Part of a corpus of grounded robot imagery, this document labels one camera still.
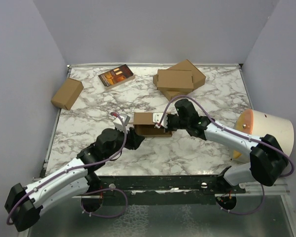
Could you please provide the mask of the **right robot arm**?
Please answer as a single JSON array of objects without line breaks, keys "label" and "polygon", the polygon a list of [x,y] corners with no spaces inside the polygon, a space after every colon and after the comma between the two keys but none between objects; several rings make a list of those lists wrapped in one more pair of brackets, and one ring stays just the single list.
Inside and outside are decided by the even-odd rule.
[{"label": "right robot arm", "polygon": [[248,163],[230,166],[218,175],[220,192],[228,193],[234,186],[254,181],[270,187],[278,178],[284,177],[283,171],[291,161],[274,136],[249,135],[221,124],[208,113],[201,116],[194,107],[197,102],[187,96],[179,96],[172,102],[177,113],[164,113],[161,117],[166,122],[166,130],[183,129],[192,137],[217,142],[248,157]]}]

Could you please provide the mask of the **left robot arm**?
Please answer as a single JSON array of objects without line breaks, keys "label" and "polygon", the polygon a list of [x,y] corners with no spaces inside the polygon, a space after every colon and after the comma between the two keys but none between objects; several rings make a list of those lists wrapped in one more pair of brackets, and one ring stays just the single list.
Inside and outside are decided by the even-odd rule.
[{"label": "left robot arm", "polygon": [[123,149],[136,150],[144,139],[132,127],[126,131],[104,129],[94,143],[54,173],[26,186],[20,183],[12,186],[4,205],[8,213],[6,223],[22,232],[34,225],[43,211],[61,199],[84,192],[95,194],[100,182],[95,171]]}]

